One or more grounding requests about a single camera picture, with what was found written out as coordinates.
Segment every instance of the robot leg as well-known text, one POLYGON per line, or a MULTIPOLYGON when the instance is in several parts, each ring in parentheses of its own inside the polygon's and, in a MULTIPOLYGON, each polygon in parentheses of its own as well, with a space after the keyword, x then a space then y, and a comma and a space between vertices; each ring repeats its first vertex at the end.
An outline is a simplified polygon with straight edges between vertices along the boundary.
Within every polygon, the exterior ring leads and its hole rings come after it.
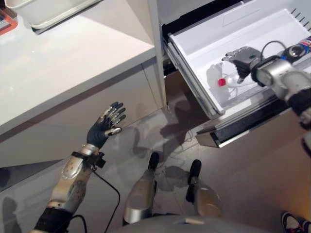
POLYGON ((186 200, 193 203, 198 215, 220 217, 222 214, 219 197, 208 186, 199 181, 201 161, 194 160, 188 178, 186 200))
POLYGON ((123 225, 151 217, 156 194, 155 170, 159 163, 158 153, 152 153, 148 169, 136 182, 125 202, 123 225))

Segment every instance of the tiled floor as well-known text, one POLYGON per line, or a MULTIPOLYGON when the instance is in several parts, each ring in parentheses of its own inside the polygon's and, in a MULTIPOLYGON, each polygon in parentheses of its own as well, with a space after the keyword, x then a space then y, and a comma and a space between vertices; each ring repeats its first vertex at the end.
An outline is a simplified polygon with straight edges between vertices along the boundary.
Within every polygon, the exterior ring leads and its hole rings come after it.
MULTIPOLYGON (((103 147, 107 163, 99 173, 121 193, 111 230, 121 226, 126 196, 145 171, 153 150, 161 155, 156 171, 157 213, 194 214, 185 200, 187 175, 192 161, 200 159, 200 178, 220 196, 224 218, 275 233, 282 232, 283 210, 310 219, 311 162, 300 146, 303 131, 293 114, 216 149, 197 144, 194 128, 207 119, 191 94, 170 101, 169 108, 126 127, 103 147)), ((27 232, 34 226, 63 164, 54 164, 0 193, 0 232, 27 232)), ((99 233, 116 202, 114 191, 92 176, 77 213, 86 217, 89 232, 99 233)), ((75 220, 69 230, 82 232, 82 224, 75 220)))

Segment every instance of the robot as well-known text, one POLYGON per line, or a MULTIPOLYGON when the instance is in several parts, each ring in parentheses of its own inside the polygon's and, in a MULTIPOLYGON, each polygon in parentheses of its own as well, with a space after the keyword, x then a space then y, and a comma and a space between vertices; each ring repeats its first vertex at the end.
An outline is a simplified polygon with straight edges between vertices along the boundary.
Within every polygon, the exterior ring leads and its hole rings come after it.
MULTIPOLYGON (((223 61, 237 67, 242 83, 251 74, 260 86, 271 88, 297 114, 300 125, 307 130, 302 144, 311 156, 311 76, 297 70, 292 63, 311 50, 311 36, 284 50, 281 56, 264 58, 262 52, 243 47, 228 52, 223 61)), ((72 216, 86 194, 86 184, 97 167, 104 166, 99 150, 106 140, 121 128, 117 125, 125 118, 122 103, 113 103, 105 110, 87 134, 86 144, 63 168, 61 178, 52 191, 44 213, 30 233, 64 233, 72 216)), ((153 199, 156 193, 155 170, 159 162, 153 153, 148 169, 132 188, 125 203, 123 225, 117 233, 128 232, 209 232, 209 233, 264 233, 264 231, 219 218, 222 214, 217 194, 198 179, 201 162, 195 160, 190 168, 187 201, 193 203, 198 216, 153 216, 153 199)))

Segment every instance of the black cable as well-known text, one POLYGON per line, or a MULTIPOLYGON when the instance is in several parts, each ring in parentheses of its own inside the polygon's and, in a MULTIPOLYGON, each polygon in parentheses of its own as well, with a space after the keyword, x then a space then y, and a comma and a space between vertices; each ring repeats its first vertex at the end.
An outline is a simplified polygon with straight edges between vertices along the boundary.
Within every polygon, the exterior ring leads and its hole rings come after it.
POLYGON ((117 194, 118 194, 118 204, 116 205, 116 207, 115 207, 115 209, 114 209, 114 211, 113 211, 113 213, 112 213, 112 215, 111 215, 111 218, 110 218, 110 220, 109 220, 109 222, 108 222, 108 225, 107 225, 107 227, 106 227, 106 230, 104 231, 104 233, 106 233, 107 231, 108 231, 108 228, 109 228, 109 226, 110 226, 110 224, 111 224, 111 221, 112 221, 112 219, 113 219, 113 216, 115 215, 115 213, 116 213, 116 210, 117 210, 117 208, 118 208, 118 206, 119 206, 119 204, 120 204, 120 193, 119 193, 119 191, 114 187, 114 186, 112 186, 112 184, 111 183, 109 183, 107 180, 105 180, 103 177, 101 177, 97 172, 96 172, 96 169, 92 169, 92 171, 93 171, 93 173, 99 178, 99 179, 101 179, 102 181, 104 181, 107 185, 109 185, 113 190, 115 190, 116 192, 117 192, 117 194))
POLYGON ((273 41, 270 41, 268 42, 261 50, 261 54, 260 54, 260 60, 262 61, 263 60, 263 52, 264 50, 266 49, 266 47, 272 43, 279 43, 281 46, 283 46, 284 49, 286 49, 286 46, 281 42, 281 41, 278 41, 278 40, 273 40, 273 41))
POLYGON ((72 216, 71 218, 67 219, 65 222, 63 222, 63 224, 61 224, 58 228, 56 228, 56 230, 53 233, 56 233, 59 229, 61 229, 66 223, 71 222, 71 220, 73 220, 74 218, 79 217, 82 222, 83 222, 83 227, 84 227, 84 232, 87 233, 87 225, 86 225, 86 220, 82 215, 75 215, 72 216))

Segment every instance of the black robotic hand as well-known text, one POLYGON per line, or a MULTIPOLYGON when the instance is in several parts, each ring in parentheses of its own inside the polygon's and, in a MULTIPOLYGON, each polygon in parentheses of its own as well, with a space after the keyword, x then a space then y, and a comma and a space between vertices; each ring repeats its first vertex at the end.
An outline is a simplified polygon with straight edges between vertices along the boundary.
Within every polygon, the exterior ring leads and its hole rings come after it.
POLYGON ((223 61, 229 61, 237 67, 240 76, 238 84, 250 74, 252 68, 261 60, 261 52, 251 47, 242 47, 240 49, 228 52, 223 61))
POLYGON ((111 104, 88 131, 86 142, 100 149, 109 136, 120 133, 122 129, 116 127, 116 125, 126 117, 126 115, 123 114, 125 108, 122 107, 123 103, 115 102, 111 104))

